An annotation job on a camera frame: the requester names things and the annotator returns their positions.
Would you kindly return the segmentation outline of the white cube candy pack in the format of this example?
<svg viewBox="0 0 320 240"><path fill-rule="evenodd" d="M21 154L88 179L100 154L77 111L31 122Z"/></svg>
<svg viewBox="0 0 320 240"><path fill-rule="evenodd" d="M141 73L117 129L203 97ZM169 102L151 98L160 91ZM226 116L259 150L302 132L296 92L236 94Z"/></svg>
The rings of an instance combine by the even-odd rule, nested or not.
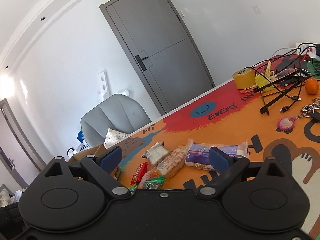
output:
<svg viewBox="0 0 320 240"><path fill-rule="evenodd" d="M157 142L142 154L142 158L156 166L163 161L169 154L169 151L164 147L164 142Z"/></svg>

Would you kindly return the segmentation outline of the blue plastic bag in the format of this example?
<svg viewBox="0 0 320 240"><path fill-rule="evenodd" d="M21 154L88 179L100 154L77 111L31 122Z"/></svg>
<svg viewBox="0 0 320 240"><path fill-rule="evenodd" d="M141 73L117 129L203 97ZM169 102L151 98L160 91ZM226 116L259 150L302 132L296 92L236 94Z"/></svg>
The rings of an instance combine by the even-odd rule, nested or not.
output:
<svg viewBox="0 0 320 240"><path fill-rule="evenodd" d="M77 139L78 139L81 143L83 143L84 136L83 136L82 131L80 131L80 132L78 133L78 135L77 135Z"/></svg>

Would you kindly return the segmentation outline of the colourful table mat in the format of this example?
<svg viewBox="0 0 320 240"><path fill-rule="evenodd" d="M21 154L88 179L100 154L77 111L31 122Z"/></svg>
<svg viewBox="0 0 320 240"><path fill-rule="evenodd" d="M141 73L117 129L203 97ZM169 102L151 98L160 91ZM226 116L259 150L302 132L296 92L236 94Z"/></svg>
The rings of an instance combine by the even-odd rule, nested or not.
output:
<svg viewBox="0 0 320 240"><path fill-rule="evenodd" d="M123 159L120 182L129 185L142 154L157 142L172 151L192 139L198 144L249 144L251 161L263 161L272 155L290 171L310 199L310 212L303 230L319 239L319 122L300 117L300 110L311 104L314 95L304 87L293 89L300 101L283 97L269 108L260 109L279 93L242 93L234 81L220 85L203 96L133 133L120 143ZM277 122L294 117L295 127L288 132L277 130Z"/></svg>

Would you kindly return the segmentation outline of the bunch of keys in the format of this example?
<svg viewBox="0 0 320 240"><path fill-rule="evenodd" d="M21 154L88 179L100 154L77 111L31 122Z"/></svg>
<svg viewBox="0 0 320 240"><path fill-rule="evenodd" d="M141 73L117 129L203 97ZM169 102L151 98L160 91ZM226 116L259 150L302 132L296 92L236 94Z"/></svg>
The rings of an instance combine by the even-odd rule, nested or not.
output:
<svg viewBox="0 0 320 240"><path fill-rule="evenodd" d="M300 117L312 118L317 122L320 121L320 98L313 99L311 104L305 105L300 111Z"/></svg>

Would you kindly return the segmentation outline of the clear biscuit pack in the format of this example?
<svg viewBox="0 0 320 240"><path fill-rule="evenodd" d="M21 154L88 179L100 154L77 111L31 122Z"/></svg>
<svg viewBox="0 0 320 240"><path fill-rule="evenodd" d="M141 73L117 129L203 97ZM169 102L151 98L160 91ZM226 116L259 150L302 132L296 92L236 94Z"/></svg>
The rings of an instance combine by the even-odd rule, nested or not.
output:
<svg viewBox="0 0 320 240"><path fill-rule="evenodd" d="M169 155L156 165L151 172L156 176L173 177L184 165L187 155L187 146L181 145L175 148Z"/></svg>

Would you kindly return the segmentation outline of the red chocolate bar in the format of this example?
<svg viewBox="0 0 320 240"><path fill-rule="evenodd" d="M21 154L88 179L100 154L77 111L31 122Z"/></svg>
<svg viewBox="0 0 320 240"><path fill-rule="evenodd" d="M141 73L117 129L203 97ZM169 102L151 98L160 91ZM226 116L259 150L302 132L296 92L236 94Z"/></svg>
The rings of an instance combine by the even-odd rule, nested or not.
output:
<svg viewBox="0 0 320 240"><path fill-rule="evenodd" d="M147 171L148 171L148 162L146 161L144 163L141 163L137 167L136 171L134 172L134 174L132 176L130 186L134 185L134 184L138 185L141 182L144 174L146 174Z"/></svg>

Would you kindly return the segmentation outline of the orange fruit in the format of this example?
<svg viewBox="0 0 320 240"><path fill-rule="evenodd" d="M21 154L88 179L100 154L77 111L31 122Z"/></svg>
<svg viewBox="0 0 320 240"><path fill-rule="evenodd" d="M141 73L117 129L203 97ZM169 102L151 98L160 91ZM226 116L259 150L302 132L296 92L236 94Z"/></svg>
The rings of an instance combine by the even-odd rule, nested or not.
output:
<svg viewBox="0 0 320 240"><path fill-rule="evenodd" d="M316 95L319 91L319 83L314 78L305 81L305 91L310 95Z"/></svg>

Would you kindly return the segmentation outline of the pink keychain charm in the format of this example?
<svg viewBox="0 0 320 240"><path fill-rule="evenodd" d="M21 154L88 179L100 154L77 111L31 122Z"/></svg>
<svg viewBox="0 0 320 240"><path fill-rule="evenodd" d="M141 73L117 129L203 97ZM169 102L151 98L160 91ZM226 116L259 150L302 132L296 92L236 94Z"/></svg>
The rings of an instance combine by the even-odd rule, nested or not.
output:
<svg viewBox="0 0 320 240"><path fill-rule="evenodd" d="M279 119L277 122L277 130L281 132L288 132L293 130L295 127L295 118L294 117L284 117Z"/></svg>

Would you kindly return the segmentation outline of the purple label cracker pack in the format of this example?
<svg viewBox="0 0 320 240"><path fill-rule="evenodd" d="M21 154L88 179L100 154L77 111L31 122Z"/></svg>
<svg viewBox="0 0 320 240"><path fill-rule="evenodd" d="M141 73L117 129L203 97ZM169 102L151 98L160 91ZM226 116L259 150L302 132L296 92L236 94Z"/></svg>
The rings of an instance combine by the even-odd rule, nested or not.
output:
<svg viewBox="0 0 320 240"><path fill-rule="evenodd" d="M238 145L198 144L187 141L185 164L201 170L214 170L218 173L234 163L234 157L248 158L247 141Z"/></svg>

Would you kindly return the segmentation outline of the yellow plastic bag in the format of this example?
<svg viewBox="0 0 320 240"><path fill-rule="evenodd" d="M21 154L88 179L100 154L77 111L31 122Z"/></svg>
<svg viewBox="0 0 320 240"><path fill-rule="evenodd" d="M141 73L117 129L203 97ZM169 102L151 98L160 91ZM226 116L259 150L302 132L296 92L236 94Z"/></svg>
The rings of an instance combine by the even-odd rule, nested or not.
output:
<svg viewBox="0 0 320 240"><path fill-rule="evenodd" d="M275 80L274 71L271 70L271 61L268 61L266 70L255 76L255 83L259 88L269 85Z"/></svg>

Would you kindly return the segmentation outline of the grey door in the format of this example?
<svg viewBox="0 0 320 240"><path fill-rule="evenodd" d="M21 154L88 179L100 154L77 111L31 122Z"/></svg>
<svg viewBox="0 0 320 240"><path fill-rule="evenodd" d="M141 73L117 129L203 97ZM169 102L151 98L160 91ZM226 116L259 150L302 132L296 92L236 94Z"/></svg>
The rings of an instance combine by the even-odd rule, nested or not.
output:
<svg viewBox="0 0 320 240"><path fill-rule="evenodd" d="M99 8L161 115L214 88L170 0L111 0ZM136 55L149 57L143 61L146 71Z"/></svg>

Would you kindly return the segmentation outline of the grey upholstered chair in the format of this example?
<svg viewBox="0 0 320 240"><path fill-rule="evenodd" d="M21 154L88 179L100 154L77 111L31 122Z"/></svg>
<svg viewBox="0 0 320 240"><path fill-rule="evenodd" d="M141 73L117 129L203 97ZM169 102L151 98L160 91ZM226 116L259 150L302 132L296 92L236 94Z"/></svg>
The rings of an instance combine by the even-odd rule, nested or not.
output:
<svg viewBox="0 0 320 240"><path fill-rule="evenodd" d="M88 146L95 147L104 143L108 129L131 134L150 122L137 101L114 94L87 112L81 118L80 126Z"/></svg>

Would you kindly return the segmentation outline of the yellow tape roll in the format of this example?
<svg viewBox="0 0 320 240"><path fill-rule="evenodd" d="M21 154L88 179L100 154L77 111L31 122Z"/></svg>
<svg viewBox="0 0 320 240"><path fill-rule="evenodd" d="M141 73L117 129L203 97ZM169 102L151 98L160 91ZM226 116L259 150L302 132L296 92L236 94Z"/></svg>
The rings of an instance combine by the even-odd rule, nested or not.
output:
<svg viewBox="0 0 320 240"><path fill-rule="evenodd" d="M255 72L251 68L239 70L232 77L238 90L248 89L255 85Z"/></svg>

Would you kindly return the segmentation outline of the dotted white cushion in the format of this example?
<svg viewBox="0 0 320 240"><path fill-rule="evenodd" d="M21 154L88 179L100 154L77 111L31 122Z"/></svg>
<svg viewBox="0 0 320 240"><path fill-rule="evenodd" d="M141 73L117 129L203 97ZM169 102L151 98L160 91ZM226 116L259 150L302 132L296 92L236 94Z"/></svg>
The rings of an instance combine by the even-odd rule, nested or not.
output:
<svg viewBox="0 0 320 240"><path fill-rule="evenodd" d="M110 148L111 146L115 145L116 143L123 140L127 136L128 136L128 134L126 134L126 133L108 128L106 136L105 136L104 147Z"/></svg>

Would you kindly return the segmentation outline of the brown cardboard box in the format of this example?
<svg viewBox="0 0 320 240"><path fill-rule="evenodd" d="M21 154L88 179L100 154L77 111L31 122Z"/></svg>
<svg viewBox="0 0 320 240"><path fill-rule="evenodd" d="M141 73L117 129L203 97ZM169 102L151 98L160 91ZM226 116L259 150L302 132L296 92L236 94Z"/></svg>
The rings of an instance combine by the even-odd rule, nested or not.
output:
<svg viewBox="0 0 320 240"><path fill-rule="evenodd" d="M93 157L96 157L96 162L97 164L100 166L100 156L103 155L104 153L106 153L108 150L110 149L106 149L104 147L104 145L100 144L98 146L94 146L93 148L89 148L87 150L84 151L80 151L76 154L73 154L70 159L69 159L69 163L72 162L77 162L80 161L82 158L87 157L88 155L92 155ZM109 174L111 175L111 177L113 177L115 180L118 180L119 176L121 173L121 169L119 167L119 165L114 169L114 171Z"/></svg>

